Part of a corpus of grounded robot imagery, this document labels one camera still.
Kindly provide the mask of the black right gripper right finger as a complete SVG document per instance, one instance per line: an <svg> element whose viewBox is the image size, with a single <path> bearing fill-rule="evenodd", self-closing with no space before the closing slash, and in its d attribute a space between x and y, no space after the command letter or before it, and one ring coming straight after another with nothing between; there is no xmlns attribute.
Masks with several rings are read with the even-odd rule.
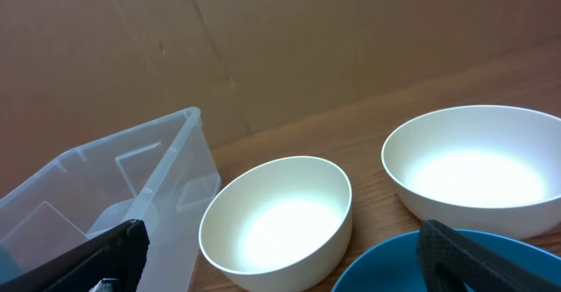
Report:
<svg viewBox="0 0 561 292"><path fill-rule="evenodd" d="M436 220L423 221L415 251L429 292L560 292Z"/></svg>

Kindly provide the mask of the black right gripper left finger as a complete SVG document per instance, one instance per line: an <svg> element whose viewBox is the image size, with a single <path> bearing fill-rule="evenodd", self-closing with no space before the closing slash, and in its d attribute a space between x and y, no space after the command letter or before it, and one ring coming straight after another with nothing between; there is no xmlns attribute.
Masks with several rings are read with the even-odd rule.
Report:
<svg viewBox="0 0 561 292"><path fill-rule="evenodd" d="M135 291L150 245L145 223L129 219L1 285L2 291Z"/></svg>

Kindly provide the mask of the blue bowl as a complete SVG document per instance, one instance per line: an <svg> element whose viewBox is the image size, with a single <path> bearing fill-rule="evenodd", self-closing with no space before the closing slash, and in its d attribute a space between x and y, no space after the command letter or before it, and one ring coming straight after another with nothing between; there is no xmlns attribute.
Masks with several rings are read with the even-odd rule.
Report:
<svg viewBox="0 0 561 292"><path fill-rule="evenodd" d="M560 258L548 251L484 231L459 233L545 280L560 283ZM341 274L333 292L426 290L415 254L417 231L390 238L363 253Z"/></svg>

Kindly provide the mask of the clear plastic storage bin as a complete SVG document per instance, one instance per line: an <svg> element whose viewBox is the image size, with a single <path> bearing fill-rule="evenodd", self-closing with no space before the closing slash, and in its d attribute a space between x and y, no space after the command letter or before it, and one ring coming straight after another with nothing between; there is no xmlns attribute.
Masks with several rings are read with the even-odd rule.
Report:
<svg viewBox="0 0 561 292"><path fill-rule="evenodd" d="M1 279L140 219L150 245L138 289L185 291L220 184L196 107L74 147L3 197Z"/></svg>

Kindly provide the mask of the large cream bowl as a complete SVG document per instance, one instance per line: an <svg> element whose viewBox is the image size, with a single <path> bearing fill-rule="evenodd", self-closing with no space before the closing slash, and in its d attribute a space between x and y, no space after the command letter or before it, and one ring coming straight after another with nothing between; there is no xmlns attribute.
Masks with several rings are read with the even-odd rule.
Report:
<svg viewBox="0 0 561 292"><path fill-rule="evenodd" d="M560 119L505 105L466 105L410 119L381 163L421 220L526 239L560 223Z"/></svg>

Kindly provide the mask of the small cream bowl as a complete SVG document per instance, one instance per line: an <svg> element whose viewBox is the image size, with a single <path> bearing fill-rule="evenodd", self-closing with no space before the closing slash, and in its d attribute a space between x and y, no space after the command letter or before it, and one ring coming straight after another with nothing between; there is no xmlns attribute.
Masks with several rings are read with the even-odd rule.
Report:
<svg viewBox="0 0 561 292"><path fill-rule="evenodd" d="M304 291L325 279L352 236L352 184L330 160L290 156L243 173L199 228L204 258L248 291Z"/></svg>

